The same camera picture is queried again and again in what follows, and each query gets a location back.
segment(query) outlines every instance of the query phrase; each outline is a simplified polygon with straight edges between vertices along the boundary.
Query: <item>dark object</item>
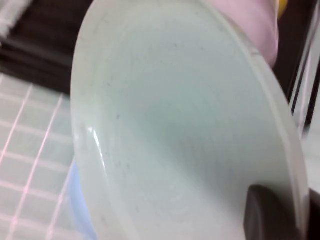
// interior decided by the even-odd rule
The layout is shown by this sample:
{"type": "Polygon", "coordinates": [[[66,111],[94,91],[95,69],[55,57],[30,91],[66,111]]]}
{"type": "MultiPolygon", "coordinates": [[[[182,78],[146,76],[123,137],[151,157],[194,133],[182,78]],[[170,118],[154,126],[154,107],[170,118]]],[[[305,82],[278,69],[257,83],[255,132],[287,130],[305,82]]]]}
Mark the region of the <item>dark object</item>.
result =
{"type": "MultiPolygon", "coordinates": [[[[34,0],[0,39],[0,71],[70,94],[71,67],[79,29],[93,0],[34,0]]],[[[317,0],[290,0],[279,21],[279,54],[274,73],[290,100],[317,0]]]]}
{"type": "Polygon", "coordinates": [[[260,185],[248,190],[243,226],[247,240],[302,239],[276,195],[260,185]]]}
{"type": "Polygon", "coordinates": [[[34,0],[8,38],[0,36],[0,72],[70,94],[82,21],[93,0],[34,0]]]}
{"type": "Polygon", "coordinates": [[[308,240],[320,239],[320,195],[310,190],[310,219],[308,240]]]}
{"type": "Polygon", "coordinates": [[[290,0],[278,22],[279,49],[273,68],[288,101],[292,98],[300,65],[305,68],[303,58],[313,13],[318,0],[290,0]]]}

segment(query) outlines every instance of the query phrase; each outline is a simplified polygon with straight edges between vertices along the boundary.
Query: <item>white tile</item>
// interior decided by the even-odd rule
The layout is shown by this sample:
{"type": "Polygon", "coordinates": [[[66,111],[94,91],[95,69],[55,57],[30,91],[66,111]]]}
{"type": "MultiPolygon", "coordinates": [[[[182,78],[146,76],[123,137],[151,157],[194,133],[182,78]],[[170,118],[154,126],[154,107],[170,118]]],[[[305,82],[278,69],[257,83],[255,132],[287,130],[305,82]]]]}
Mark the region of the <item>white tile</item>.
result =
{"type": "Polygon", "coordinates": [[[59,101],[60,93],[44,87],[34,86],[30,94],[30,101],[55,107],[59,101]]]}
{"type": "Polygon", "coordinates": [[[30,175],[32,165],[4,157],[0,165],[0,180],[19,186],[25,186],[30,175]]]}
{"type": "Polygon", "coordinates": [[[53,111],[46,111],[26,104],[23,108],[18,125],[46,131],[48,129],[53,111]]]}
{"type": "Polygon", "coordinates": [[[18,207],[22,192],[0,187],[0,213],[13,216],[18,207]]]}
{"type": "Polygon", "coordinates": [[[46,233],[29,227],[18,225],[13,234],[12,240],[44,240],[46,233]]]}
{"type": "Polygon", "coordinates": [[[0,239],[6,239],[10,228],[10,222],[0,220],[0,239]]]}
{"type": "Polygon", "coordinates": [[[30,188],[58,195],[64,186],[66,178],[66,172],[54,171],[38,166],[35,169],[30,188]]]}
{"type": "Polygon", "coordinates": [[[0,86],[0,93],[23,99],[27,95],[29,87],[30,83],[5,75],[0,86]]]}
{"type": "Polygon", "coordinates": [[[0,98],[0,120],[7,121],[8,123],[14,123],[21,105],[22,102],[18,103],[0,98]]]}
{"type": "Polygon", "coordinates": [[[0,150],[3,150],[10,134],[10,128],[0,126],[0,150]]]}
{"type": "Polygon", "coordinates": [[[50,224],[56,202],[48,201],[37,196],[27,195],[20,217],[36,223],[50,224]]]}
{"type": "Polygon", "coordinates": [[[42,142],[42,137],[14,131],[7,151],[29,158],[35,158],[39,152],[42,142]]]}
{"type": "Polygon", "coordinates": [[[40,155],[40,160],[46,160],[70,166],[74,157],[74,146],[65,142],[59,142],[52,139],[47,139],[40,155]]]}

